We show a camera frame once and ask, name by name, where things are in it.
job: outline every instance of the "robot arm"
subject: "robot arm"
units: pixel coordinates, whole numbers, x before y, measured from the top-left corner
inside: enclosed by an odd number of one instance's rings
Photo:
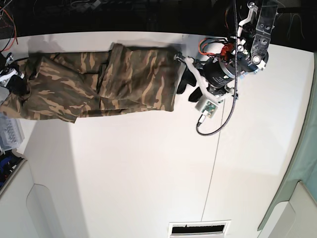
[[[226,126],[238,99],[238,78],[264,70],[268,60],[267,49],[277,13],[277,3],[274,0],[246,2],[244,7],[248,9],[248,15],[246,18],[240,19],[239,24],[235,0],[233,0],[232,7],[236,34],[226,39],[206,38],[199,44],[199,52],[208,56],[209,60],[193,60],[180,54],[175,56],[177,60],[185,63],[187,66],[182,76],[180,87],[184,88],[184,83],[189,82],[189,78],[193,76],[199,85],[199,88],[190,96],[190,101],[198,102],[196,109],[202,113],[197,123],[197,132],[200,135],[214,135]],[[223,43],[221,53],[206,53],[206,46],[215,42]],[[229,88],[228,83],[233,80],[235,81],[235,86]],[[225,123],[212,133],[200,133],[198,127],[203,123],[205,118],[211,118],[223,100],[230,96],[234,100],[231,112]]]

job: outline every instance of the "camouflage pants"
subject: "camouflage pants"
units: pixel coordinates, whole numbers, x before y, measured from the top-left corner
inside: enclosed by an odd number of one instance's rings
[[[0,112],[11,118],[98,117],[149,110],[172,111],[179,64],[170,48],[39,54],[20,60],[30,93],[11,93]]]

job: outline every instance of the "electronic equipment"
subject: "electronic equipment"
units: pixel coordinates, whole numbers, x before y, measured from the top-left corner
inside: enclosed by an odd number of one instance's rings
[[[18,65],[12,63],[13,56],[0,54],[0,105],[6,100],[10,92],[23,96],[27,94],[27,83],[24,74],[19,72]]]
[[[187,66],[178,86],[177,94],[182,94],[187,84],[196,86],[197,82],[199,85],[189,97],[189,101],[198,102],[196,108],[202,115],[196,130],[203,136],[214,135],[227,125],[238,99],[238,79],[246,74],[256,74],[264,70],[268,61],[267,49],[277,15],[277,2],[274,0],[255,0],[246,2],[244,7],[247,8],[248,15],[239,23],[236,0],[233,0],[225,11],[225,25],[229,31],[229,25],[234,26],[233,35],[229,35],[227,38],[205,38],[199,43],[199,52],[209,57],[207,61],[184,57],[181,53],[175,56],[176,60]],[[233,24],[228,22],[230,21],[228,12],[231,8],[233,9]],[[223,44],[220,54],[205,51],[206,47],[213,43]],[[228,83],[231,81],[234,81],[234,87],[230,88]],[[233,104],[225,123],[214,132],[201,133],[199,126],[205,118],[211,118],[223,100],[230,96],[233,97]]]

